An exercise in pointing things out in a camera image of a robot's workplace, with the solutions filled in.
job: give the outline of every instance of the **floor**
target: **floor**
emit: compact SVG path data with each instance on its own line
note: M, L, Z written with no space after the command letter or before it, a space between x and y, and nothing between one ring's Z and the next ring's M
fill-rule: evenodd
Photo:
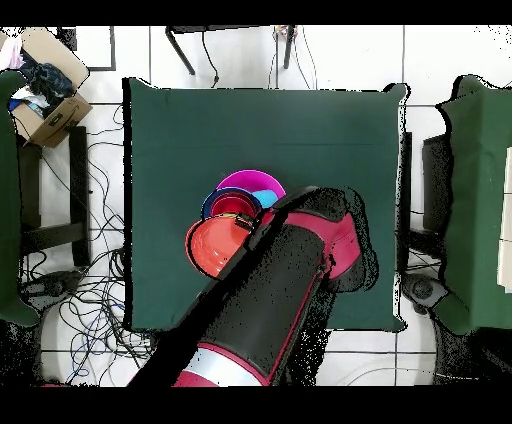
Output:
M121 77L139 77L156 87L209 88L214 71L203 50L200 34L177 35L176 39L196 69L190 76L164 34L164 27L114 27L115 70L109 45L108 27L77 27L76 54L93 67L79 92L92 105L92 112L82 121L90 133L116 129L122 120L118 110L122 101ZM284 39L279 40L279 89L304 90L314 87L314 70L308 48L316 66L318 89L382 90L390 83L405 82L411 89L406 106L406 127L413 133L412 157L412 225L421 228L423 190L421 171L422 140L445 131L436 103L447 100L455 78L473 73L497 86L512 80L511 26L314 26L305 27L297 37L297 53L292 54L290 67L283 69ZM218 69L217 87L271 88L276 86L275 65L269 77L275 43L272 27L226 30L207 33L205 42ZM88 143L121 143L123 131L103 132L89 136ZM123 152L117 146L96 145L89 150L90 160L110 179L107 204L124 216ZM45 149L44 155L59 177L69 184L68 143ZM69 193L42 164L43 225L69 221L69 211L62 205L69 202ZM96 169L91 172L105 185L105 177ZM101 212L102 194L91 181L92 212L99 222L91 222L91 238L105 223ZM109 248L121 247L123 236L108 231ZM105 240L92 242L93 257L106 249ZM49 249L48 260L41 272L71 269L70 246ZM40 255L34 254L31 263ZM411 263L422 263L411 255ZM105 275L107 262L100 261L94 273ZM62 308L64 318L80 326L70 308ZM318 385L417 385L429 384L435 362L435 341L432 324L426 316L417 315L409 301L402 298L399 314L407 329L399 334L376 331L333 331L324 362L317 375ZM43 371L47 377L64 381L72 372L70 344L76 330L59 316L53 307L43 328ZM108 354L94 355L86 368L86 377L77 377L73 384L97 384L112 362ZM109 378L102 386L123 386L135 374L134 362L116 359Z

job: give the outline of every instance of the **green tablecloth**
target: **green tablecloth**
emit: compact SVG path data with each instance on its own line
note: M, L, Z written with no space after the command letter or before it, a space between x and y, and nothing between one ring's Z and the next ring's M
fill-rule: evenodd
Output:
M0 72L0 319L32 326L39 322L39 315L21 301L17 290L21 194L16 133L7 109L10 97L25 84L26 80L20 72Z
M393 316L393 280L405 85L387 92L164 90L129 79L123 87L131 106L132 328L173 327L205 287L185 255L185 234L205 197L241 169L268 172L287 191L354 188L380 274L370 291L337 296L329 327L403 328Z
M445 234L446 285L435 308L456 334L512 328L512 294L497 284L506 149L512 146L512 91L461 79L445 113L454 157L453 203Z

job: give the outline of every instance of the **pink bowl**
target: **pink bowl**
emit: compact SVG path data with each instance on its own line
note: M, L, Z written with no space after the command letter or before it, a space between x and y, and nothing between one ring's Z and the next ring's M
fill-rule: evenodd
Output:
M218 189L226 187L243 188L251 193L259 190L272 190L278 199L286 194L283 186L272 175L255 169L245 169L228 175L217 186Z

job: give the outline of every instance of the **chair leg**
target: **chair leg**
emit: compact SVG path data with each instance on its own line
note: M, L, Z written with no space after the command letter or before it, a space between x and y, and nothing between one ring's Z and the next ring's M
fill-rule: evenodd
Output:
M290 65L290 53L292 50L293 36L295 34L295 27L297 25L288 25L286 31L286 50L284 51L284 69L288 69Z
M187 67L188 72L190 75L195 75L196 71L194 71L194 68L192 68L192 65L187 59L187 56L185 56L185 53L183 53L183 50L181 50L181 47L176 42L176 39L174 38L174 34L172 33L171 27L165 27L165 35L167 36L167 39L174 47L174 50L176 50L176 53L178 53L178 56L180 57L183 64Z

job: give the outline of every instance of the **green fabric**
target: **green fabric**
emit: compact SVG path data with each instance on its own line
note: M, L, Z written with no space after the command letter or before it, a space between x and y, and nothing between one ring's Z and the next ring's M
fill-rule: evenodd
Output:
M403 328L393 316L398 105L387 92L164 90L130 80L135 329L170 328L207 278L185 254L205 197L230 173L259 169L288 192L354 188L363 198L380 275L341 294L330 328Z
M0 73L0 319L23 326L39 322L39 315L23 303L17 282L20 262L21 198L16 135L7 102L26 84L19 72Z
M435 308L455 334L512 328L512 295L497 284L506 149L512 146L512 91L461 80L440 106L451 124L453 204L445 235L445 280L453 294Z

